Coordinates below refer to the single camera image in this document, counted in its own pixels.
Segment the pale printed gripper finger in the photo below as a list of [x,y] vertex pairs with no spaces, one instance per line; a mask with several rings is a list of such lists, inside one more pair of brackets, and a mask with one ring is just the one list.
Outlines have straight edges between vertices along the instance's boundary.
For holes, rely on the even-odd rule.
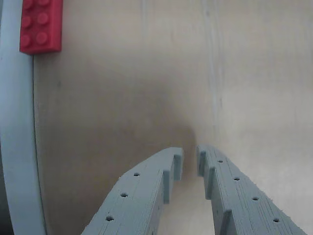
[[128,170],[115,183],[83,230],[84,235],[155,235],[162,207],[181,180],[183,149],[163,149]]
[[217,148],[198,145],[197,164],[198,175],[204,180],[205,197],[211,201],[215,234],[304,234]]

